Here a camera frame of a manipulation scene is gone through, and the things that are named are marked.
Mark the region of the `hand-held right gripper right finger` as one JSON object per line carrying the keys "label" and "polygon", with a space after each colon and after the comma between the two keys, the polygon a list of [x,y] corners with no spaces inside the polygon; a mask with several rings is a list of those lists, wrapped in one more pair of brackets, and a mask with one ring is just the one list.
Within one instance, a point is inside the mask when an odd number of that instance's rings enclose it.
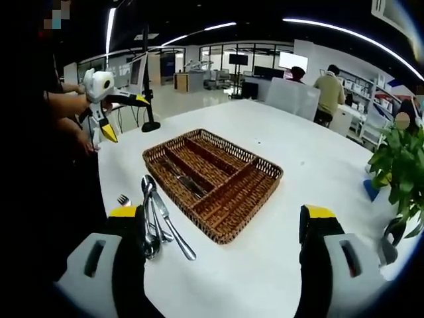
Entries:
{"label": "hand-held right gripper right finger", "polygon": [[302,205],[299,214],[300,317],[377,317],[388,281],[380,271],[396,260],[396,247],[382,238],[373,251],[344,232],[335,214]]}

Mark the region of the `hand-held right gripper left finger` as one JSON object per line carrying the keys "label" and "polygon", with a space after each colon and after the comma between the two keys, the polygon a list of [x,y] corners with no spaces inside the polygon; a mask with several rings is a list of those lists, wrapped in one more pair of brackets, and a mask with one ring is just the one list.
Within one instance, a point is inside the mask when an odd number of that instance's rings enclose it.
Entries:
{"label": "hand-held right gripper left finger", "polygon": [[145,258],[142,206],[113,210],[101,233],[88,235],[67,258],[56,288],[82,317],[133,317],[142,309]]}

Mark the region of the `person's left hand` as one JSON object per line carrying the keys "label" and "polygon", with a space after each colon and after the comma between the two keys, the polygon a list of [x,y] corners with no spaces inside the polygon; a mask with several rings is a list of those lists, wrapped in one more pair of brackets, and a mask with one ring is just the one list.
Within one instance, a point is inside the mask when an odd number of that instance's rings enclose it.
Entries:
{"label": "person's left hand", "polygon": [[82,85],[79,85],[76,89],[76,93],[78,94],[78,113],[83,113],[86,109],[89,108],[91,102],[87,98],[87,95],[85,93],[85,87]]}

